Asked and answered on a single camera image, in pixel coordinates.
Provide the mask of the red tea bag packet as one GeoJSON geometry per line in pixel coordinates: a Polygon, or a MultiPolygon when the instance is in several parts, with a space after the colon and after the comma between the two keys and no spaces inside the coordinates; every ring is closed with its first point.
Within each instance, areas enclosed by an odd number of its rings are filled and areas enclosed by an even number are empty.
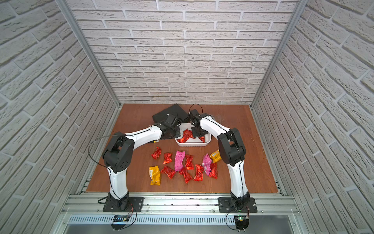
{"type": "Polygon", "coordinates": [[[161,173],[166,174],[169,179],[173,179],[176,171],[171,169],[169,166],[164,166],[164,168],[161,170],[161,173]]]}

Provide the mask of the right controller board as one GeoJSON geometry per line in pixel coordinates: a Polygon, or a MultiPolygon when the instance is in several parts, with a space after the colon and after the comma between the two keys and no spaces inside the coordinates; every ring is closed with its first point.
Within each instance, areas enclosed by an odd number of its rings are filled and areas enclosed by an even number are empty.
{"type": "Polygon", "coordinates": [[[240,231],[245,231],[249,226],[249,217],[248,216],[241,216],[235,215],[234,216],[235,228],[240,231]]]}

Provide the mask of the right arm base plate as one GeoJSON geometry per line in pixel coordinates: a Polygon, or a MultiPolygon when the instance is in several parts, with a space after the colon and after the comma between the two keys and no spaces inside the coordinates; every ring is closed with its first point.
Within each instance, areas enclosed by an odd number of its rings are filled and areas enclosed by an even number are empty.
{"type": "Polygon", "coordinates": [[[218,198],[218,207],[220,213],[238,212],[255,214],[258,212],[257,204],[254,198],[239,199],[218,198]]]}

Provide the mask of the black plastic tool case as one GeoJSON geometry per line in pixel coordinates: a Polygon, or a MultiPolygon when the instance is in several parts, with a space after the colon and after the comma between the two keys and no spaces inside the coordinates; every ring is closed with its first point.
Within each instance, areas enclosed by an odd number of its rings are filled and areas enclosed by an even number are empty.
{"type": "Polygon", "coordinates": [[[182,109],[178,104],[174,104],[161,112],[153,115],[155,123],[164,121],[168,116],[179,118],[182,123],[188,123],[190,121],[188,113],[182,109]]]}

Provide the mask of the aluminium rail frame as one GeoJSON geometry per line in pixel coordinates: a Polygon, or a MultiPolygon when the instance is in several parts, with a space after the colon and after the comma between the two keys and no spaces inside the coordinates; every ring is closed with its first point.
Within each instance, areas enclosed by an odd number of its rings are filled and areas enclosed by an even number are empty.
{"type": "Polygon", "coordinates": [[[227,193],[130,193],[129,197],[143,197],[141,212],[103,212],[105,193],[70,195],[52,228],[53,234],[63,234],[69,225],[108,225],[115,215],[129,215],[132,225],[223,225],[235,228],[234,216],[248,216],[248,231],[254,230],[255,219],[285,218],[286,227],[294,234],[306,234],[307,228],[293,197],[280,194],[252,194],[257,204],[255,214],[220,213],[218,198],[230,198],[227,193]]]}

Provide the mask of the small yellow tea bag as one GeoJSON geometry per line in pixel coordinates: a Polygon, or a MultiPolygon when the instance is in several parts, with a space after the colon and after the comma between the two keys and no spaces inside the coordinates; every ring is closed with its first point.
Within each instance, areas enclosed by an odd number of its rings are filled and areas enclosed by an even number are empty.
{"type": "Polygon", "coordinates": [[[222,159],[219,150],[213,152],[209,157],[211,158],[213,163],[217,163],[222,159]]]}

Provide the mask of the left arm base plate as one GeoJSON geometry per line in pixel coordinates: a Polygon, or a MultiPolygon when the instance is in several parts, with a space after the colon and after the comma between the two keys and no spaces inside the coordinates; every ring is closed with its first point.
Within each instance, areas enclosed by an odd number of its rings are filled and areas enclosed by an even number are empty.
{"type": "Polygon", "coordinates": [[[143,197],[128,197],[117,200],[112,197],[108,197],[104,203],[103,212],[130,212],[132,209],[134,212],[141,212],[143,207],[143,197]]]}

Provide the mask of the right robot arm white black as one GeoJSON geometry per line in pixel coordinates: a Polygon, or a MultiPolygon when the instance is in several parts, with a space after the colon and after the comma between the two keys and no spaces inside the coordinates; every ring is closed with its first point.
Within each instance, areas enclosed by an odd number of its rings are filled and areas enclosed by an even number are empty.
{"type": "Polygon", "coordinates": [[[246,149],[239,130],[225,127],[211,115],[199,114],[195,109],[189,112],[189,118],[197,132],[206,131],[217,139],[221,159],[229,170],[231,206],[237,211],[243,209],[249,202],[250,193],[244,177],[246,149]]]}

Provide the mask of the controller board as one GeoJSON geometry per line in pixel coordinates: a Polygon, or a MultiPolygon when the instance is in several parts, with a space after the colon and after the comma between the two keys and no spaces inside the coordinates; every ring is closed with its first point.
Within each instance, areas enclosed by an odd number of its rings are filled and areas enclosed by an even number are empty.
{"type": "Polygon", "coordinates": [[[111,227],[114,231],[123,230],[132,225],[132,219],[129,215],[115,215],[111,227]]]}
{"type": "Polygon", "coordinates": [[[248,216],[241,216],[235,215],[234,216],[235,228],[240,231],[245,231],[249,226],[249,217],[248,216]]]}

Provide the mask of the white plastic storage box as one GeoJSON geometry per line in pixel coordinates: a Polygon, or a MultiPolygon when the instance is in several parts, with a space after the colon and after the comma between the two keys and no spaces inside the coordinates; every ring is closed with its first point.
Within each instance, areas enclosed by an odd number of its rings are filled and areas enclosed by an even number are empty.
{"type": "Polygon", "coordinates": [[[181,147],[205,147],[207,146],[210,142],[211,142],[211,139],[212,139],[212,136],[211,134],[206,134],[204,136],[205,138],[205,142],[202,142],[199,138],[189,138],[186,142],[184,143],[181,143],[179,142],[178,140],[182,139],[183,138],[183,132],[188,129],[188,130],[191,130],[191,128],[193,127],[193,125],[189,124],[189,123],[182,123],[179,128],[180,128],[180,134],[181,136],[179,138],[176,138],[175,141],[177,142],[177,144],[181,147]]]}

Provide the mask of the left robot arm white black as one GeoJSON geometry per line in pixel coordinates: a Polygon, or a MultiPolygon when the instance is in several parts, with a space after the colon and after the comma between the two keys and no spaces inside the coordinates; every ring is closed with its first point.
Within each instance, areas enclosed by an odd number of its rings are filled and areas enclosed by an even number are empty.
{"type": "Polygon", "coordinates": [[[133,151],[150,142],[180,137],[181,120],[169,115],[162,122],[133,133],[115,133],[103,154],[104,165],[109,173],[110,191],[108,203],[121,210],[129,205],[126,173],[133,151]]]}

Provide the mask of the magenta tea bag packet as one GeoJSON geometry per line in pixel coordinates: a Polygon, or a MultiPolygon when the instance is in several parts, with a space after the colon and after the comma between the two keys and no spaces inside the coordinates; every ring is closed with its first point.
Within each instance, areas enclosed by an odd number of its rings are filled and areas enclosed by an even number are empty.
{"type": "Polygon", "coordinates": [[[185,152],[177,151],[175,155],[175,161],[174,161],[174,169],[175,171],[179,172],[181,171],[183,167],[183,161],[185,158],[185,152]]]}

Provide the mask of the yellow tea bag packet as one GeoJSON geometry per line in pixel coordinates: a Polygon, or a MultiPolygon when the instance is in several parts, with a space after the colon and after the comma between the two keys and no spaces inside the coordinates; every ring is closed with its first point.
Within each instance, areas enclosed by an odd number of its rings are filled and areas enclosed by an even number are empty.
{"type": "Polygon", "coordinates": [[[149,167],[149,175],[151,178],[150,185],[160,185],[161,184],[161,173],[158,166],[149,167]]]}

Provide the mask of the left controller board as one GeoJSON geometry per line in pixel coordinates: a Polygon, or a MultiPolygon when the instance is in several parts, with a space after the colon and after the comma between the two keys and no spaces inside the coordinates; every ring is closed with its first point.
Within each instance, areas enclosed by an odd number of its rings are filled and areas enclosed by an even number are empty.
{"type": "Polygon", "coordinates": [[[114,231],[123,230],[132,225],[132,219],[129,215],[115,215],[111,227],[114,231]]]}

